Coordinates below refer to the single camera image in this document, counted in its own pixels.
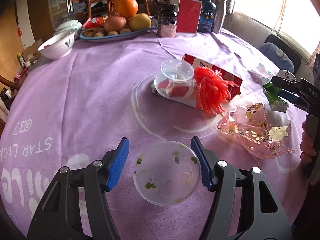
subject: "round table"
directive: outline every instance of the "round table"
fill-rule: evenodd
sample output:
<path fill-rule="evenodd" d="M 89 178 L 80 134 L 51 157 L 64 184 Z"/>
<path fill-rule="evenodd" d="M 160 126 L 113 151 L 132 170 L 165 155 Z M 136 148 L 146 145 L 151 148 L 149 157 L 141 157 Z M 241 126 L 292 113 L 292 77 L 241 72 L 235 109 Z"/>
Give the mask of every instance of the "round table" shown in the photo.
<path fill-rule="evenodd" d="M 221 34 L 179 34 L 159 38 L 155 32 L 113 43 L 76 41 L 69 55 L 35 68 L 12 104 L 1 137 L 1 198 L 7 213 L 26 235 L 36 207 L 61 166 L 84 168 L 116 148 L 122 137 L 130 153 L 119 184 L 107 200 L 122 240 L 198 239 L 214 193 L 199 185 L 183 203 L 161 207 L 144 200 L 133 183 L 140 153 L 161 140 L 190 145 L 198 136 L 205 148 L 236 168 L 258 166 L 293 223 L 307 194 L 300 149 L 306 113 L 287 110 L 292 134 L 286 146 L 294 154 L 262 160 L 232 143 L 217 129 L 222 117 L 208 117 L 189 106 L 153 95 L 150 84 L 169 58 L 187 53 L 243 79 L 241 95 L 226 106 L 268 103 L 261 82 L 249 71 L 263 64 L 278 68 L 257 49 L 222 30 Z M 240 209 L 237 189 L 230 234 Z M 79 205 L 84 232 L 90 234 L 83 189 Z"/>

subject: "blue oval plate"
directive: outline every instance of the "blue oval plate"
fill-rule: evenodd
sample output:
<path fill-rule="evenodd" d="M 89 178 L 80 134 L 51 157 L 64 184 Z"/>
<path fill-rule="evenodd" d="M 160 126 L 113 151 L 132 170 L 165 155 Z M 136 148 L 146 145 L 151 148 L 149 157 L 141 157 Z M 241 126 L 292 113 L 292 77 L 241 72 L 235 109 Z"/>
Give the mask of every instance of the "blue oval plate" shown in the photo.
<path fill-rule="evenodd" d="M 141 30 L 141 31 L 136 31 L 136 32 L 131 32 L 131 33 L 124 33 L 124 34 L 118 34 L 118 35 L 113 35 L 113 36 L 105 36 L 105 37 L 84 37 L 82 33 L 80 34 L 79 38 L 85 41 L 90 41 L 90 42 L 112 42 L 112 41 L 123 41 L 123 40 L 128 40 L 128 39 L 133 39 L 141 34 L 144 33 L 149 33 L 151 30 L 157 28 L 157 21 L 155 19 L 151 19 L 152 21 L 152 26 L 149 29 Z"/>

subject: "bottle label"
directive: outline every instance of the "bottle label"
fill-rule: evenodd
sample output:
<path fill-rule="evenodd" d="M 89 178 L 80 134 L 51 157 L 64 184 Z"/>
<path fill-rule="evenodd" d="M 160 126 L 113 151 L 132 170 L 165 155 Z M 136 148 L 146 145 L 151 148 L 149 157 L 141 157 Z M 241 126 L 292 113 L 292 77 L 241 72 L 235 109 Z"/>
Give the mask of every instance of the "bottle label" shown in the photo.
<path fill-rule="evenodd" d="M 206 31 L 210 31 L 213 20 L 214 20 L 214 11 L 212 9 L 204 8 L 201 11 L 200 20 L 199 20 L 199 28 L 204 29 Z"/>
<path fill-rule="evenodd" d="M 160 37 L 175 37 L 177 32 L 177 18 L 176 17 L 158 17 L 158 36 Z"/>

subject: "metal bottle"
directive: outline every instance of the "metal bottle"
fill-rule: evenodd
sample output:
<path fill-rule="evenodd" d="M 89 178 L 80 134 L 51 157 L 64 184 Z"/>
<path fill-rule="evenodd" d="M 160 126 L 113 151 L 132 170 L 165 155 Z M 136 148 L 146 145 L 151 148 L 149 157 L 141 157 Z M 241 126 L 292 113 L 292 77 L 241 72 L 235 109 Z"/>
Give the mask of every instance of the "metal bottle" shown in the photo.
<path fill-rule="evenodd" d="M 216 12 L 214 15 L 214 23 L 211 28 L 211 31 L 219 34 L 221 32 L 221 28 L 223 26 L 224 18 L 226 17 L 227 13 L 227 0 L 216 0 Z"/>

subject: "green plastic item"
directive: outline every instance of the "green plastic item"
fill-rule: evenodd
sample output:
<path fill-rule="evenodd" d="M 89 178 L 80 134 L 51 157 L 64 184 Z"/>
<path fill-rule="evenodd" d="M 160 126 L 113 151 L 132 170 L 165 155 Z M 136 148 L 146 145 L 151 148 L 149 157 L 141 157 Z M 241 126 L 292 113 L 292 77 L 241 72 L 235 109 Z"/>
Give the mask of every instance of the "green plastic item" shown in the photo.
<path fill-rule="evenodd" d="M 271 82 L 263 85 L 263 93 L 269 101 L 271 110 L 285 113 L 290 105 L 278 96 L 280 90 L 281 88 L 275 87 Z"/>

